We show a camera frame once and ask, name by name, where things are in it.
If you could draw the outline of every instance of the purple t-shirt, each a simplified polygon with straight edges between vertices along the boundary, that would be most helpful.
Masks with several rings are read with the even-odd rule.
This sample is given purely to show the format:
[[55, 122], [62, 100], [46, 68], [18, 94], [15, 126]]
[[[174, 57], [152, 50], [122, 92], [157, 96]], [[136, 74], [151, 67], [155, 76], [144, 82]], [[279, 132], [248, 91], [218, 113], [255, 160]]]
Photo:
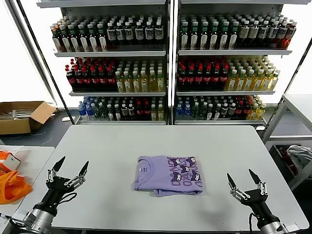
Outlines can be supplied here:
[[141, 156], [138, 158], [135, 190], [153, 189], [156, 196], [196, 195], [202, 181], [194, 157]]

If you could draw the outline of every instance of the yellow drink bottle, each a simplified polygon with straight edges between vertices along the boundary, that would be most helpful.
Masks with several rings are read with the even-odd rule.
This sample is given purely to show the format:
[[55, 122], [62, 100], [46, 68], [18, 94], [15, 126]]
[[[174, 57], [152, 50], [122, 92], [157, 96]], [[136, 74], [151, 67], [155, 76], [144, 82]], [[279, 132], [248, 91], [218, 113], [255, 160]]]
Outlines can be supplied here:
[[262, 104], [261, 107], [257, 110], [257, 114], [255, 115], [256, 120], [261, 120], [264, 113], [265, 113], [265, 108], [267, 107], [267, 104]]
[[244, 91], [249, 91], [250, 89], [250, 86], [252, 84], [252, 81], [253, 81], [253, 78], [254, 78], [254, 70], [253, 69], [250, 69], [249, 72], [248, 72], [248, 75], [245, 76], [245, 82], [243, 84], [243, 90]]
[[280, 70], [275, 70], [274, 74], [273, 74], [273, 78], [271, 79], [270, 85], [269, 85], [269, 90], [273, 91], [276, 83], [278, 82], [278, 75], [280, 73]]

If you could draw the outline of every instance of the orange object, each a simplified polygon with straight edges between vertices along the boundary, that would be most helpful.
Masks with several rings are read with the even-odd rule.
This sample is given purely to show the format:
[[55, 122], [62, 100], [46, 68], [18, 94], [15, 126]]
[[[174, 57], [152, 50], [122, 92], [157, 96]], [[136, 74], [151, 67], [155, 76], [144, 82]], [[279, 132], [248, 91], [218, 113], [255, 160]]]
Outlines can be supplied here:
[[8, 204], [20, 199], [31, 191], [31, 186], [18, 176], [18, 171], [0, 176], [0, 204]]

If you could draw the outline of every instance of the bottle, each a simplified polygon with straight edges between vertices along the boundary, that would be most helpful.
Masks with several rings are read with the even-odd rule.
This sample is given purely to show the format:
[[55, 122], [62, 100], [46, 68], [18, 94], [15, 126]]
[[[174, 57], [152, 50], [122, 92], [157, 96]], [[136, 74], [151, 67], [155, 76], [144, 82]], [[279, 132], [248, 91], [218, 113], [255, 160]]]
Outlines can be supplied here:
[[120, 22], [117, 23], [117, 28], [116, 28], [116, 37], [119, 45], [124, 45], [125, 44], [125, 31], [123, 29], [123, 26], [121, 25]]
[[141, 71], [141, 88], [143, 93], [148, 92], [148, 84], [145, 71]]
[[121, 121], [119, 105], [115, 104], [115, 116], [117, 121]]
[[254, 48], [255, 44], [255, 38], [257, 37], [258, 31], [259, 31], [259, 21], [255, 20], [250, 26], [248, 38], [247, 38], [247, 45], [246, 48]]
[[98, 46], [99, 46], [99, 42], [98, 42], [98, 36], [94, 31], [94, 26], [93, 24], [88, 24], [88, 30], [89, 30], [89, 41], [90, 41], [90, 47], [89, 47], [89, 51], [94, 51], [97, 52], [98, 50]]
[[216, 109], [215, 109], [215, 111], [214, 111], [214, 120], [218, 120], [218, 119], [219, 119], [219, 117], [220, 117], [220, 112], [221, 112], [221, 104], [218, 103], [218, 104], [216, 105]]
[[139, 45], [143, 44], [144, 41], [144, 30], [140, 22], [136, 22], [136, 40]]
[[237, 42], [237, 47], [238, 48], [246, 47], [246, 40], [247, 40], [247, 36], [248, 36], [248, 33], [249, 33], [249, 29], [250, 29], [249, 21], [246, 20], [244, 22], [244, 25], [242, 25], [240, 27], [240, 31], [239, 31], [239, 34], [238, 34], [238, 42]]
[[236, 110], [236, 104], [235, 103], [232, 103], [230, 106], [229, 106], [229, 110], [228, 110], [228, 117], [229, 119], [232, 119], [234, 113], [235, 113], [235, 110]]
[[162, 104], [158, 105], [158, 121], [164, 121], [164, 109], [162, 107]]
[[161, 25], [160, 21], [156, 22], [156, 27], [155, 27], [155, 40], [156, 44], [163, 44], [163, 38], [164, 38], [164, 29]]
[[84, 52], [89, 52], [89, 40], [88, 40], [88, 35], [87, 33], [85, 32], [85, 29], [84, 29], [84, 25], [83, 24], [79, 24], [78, 25], [78, 28], [79, 28], [79, 32], [80, 32], [80, 41], [81, 41], [81, 45], [82, 45], [82, 49]]
[[154, 70], [150, 71], [149, 81], [150, 81], [150, 85], [149, 85], [150, 92], [152, 92], [152, 93], [157, 92], [158, 91], [158, 83], [157, 83], [157, 79], [156, 79]]
[[201, 27], [201, 34], [200, 34], [200, 49], [205, 50], [206, 44], [207, 44], [207, 38], [208, 38], [208, 22], [203, 21], [202, 27]]
[[235, 83], [236, 83], [236, 76], [237, 76], [237, 70], [233, 69], [232, 72], [231, 72], [231, 76], [230, 76], [230, 78], [228, 80], [227, 87], [226, 87], [227, 91], [235, 90], [234, 86], [235, 86]]
[[118, 92], [120, 92], [120, 93], [125, 92], [125, 84], [124, 84], [124, 82], [122, 80], [120, 72], [116, 71], [115, 75], [116, 75], [116, 83], [117, 83], [117, 87], [118, 87]]
[[183, 22], [182, 23], [182, 32], [180, 35], [181, 38], [181, 50], [186, 50], [187, 49], [187, 42], [188, 42], [188, 32], [187, 32], [187, 27], [188, 27], [188, 22]]
[[250, 70], [248, 71], [248, 75], [245, 76], [245, 82], [244, 82], [244, 84], [243, 84], [242, 90], [244, 90], [244, 91], [249, 91], [253, 79], [254, 79], [254, 70], [253, 70], [253, 69], [250, 69]]
[[261, 107], [258, 108], [257, 114], [255, 115], [255, 118], [254, 118], [255, 120], [262, 120], [266, 107], [267, 107], [266, 104], [262, 104]]
[[265, 73], [265, 76], [260, 84], [259, 90], [266, 91], [269, 87], [270, 81], [272, 76], [272, 70], [268, 69]]
[[252, 110], [251, 110], [251, 111], [249, 112], [249, 114], [247, 115], [247, 118], [246, 118], [246, 119], [248, 119], [248, 120], [255, 120], [255, 116], [256, 116], [256, 114], [257, 114], [257, 110], [258, 110], [258, 104], [255, 103], [255, 104], [253, 105]]
[[209, 42], [209, 49], [210, 50], [215, 49], [216, 41], [218, 38], [218, 33], [217, 33], [218, 25], [219, 25], [218, 21], [213, 21], [212, 31], [210, 34], [210, 42]]
[[232, 50], [236, 47], [237, 31], [238, 31], [239, 22], [233, 22], [232, 32], [229, 40], [229, 50]]
[[275, 70], [274, 71], [273, 78], [270, 81], [268, 90], [270, 90], [270, 91], [274, 90], [274, 88], [276, 86], [276, 83], [278, 82], [278, 75], [279, 75], [279, 73], [280, 73], [280, 70]]
[[107, 44], [106, 44], [106, 35], [104, 32], [103, 24], [99, 23], [97, 25], [98, 35], [97, 38], [100, 43], [99, 51], [107, 51]]
[[225, 50], [226, 45], [228, 42], [228, 30], [229, 30], [229, 22], [224, 21], [223, 22], [223, 27], [222, 27], [222, 32], [219, 35], [219, 42], [217, 45], [219, 45], [219, 50]]
[[196, 45], [197, 45], [197, 27], [198, 27], [198, 22], [193, 21], [192, 22], [192, 32], [191, 32], [191, 37], [190, 37], [190, 49], [195, 50]]

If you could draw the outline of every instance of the display shelf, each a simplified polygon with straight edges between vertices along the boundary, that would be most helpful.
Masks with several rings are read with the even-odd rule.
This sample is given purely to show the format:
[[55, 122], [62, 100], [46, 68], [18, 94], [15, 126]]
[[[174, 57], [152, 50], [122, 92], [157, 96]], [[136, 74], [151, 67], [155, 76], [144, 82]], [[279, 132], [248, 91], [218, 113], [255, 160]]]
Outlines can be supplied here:
[[310, 0], [181, 0], [182, 4], [221, 4], [221, 3], [233, 3], [233, 4], [308, 4]]
[[89, 125], [166, 125], [166, 121], [84, 121], [78, 120], [77, 124]]
[[70, 96], [91, 96], [91, 97], [164, 97], [165, 92], [161, 93], [117, 93], [117, 92], [73, 92]]
[[160, 4], [165, 4], [165, 0], [42, 0], [37, 2], [40, 8]]
[[54, 53], [56, 57], [152, 57], [165, 56], [166, 51], [106, 51]]
[[259, 95], [274, 94], [275, 91], [177, 91], [177, 96], [228, 96], [228, 95]]
[[264, 120], [176, 120], [175, 125], [266, 125]]
[[179, 50], [180, 56], [186, 55], [289, 55], [291, 50]]

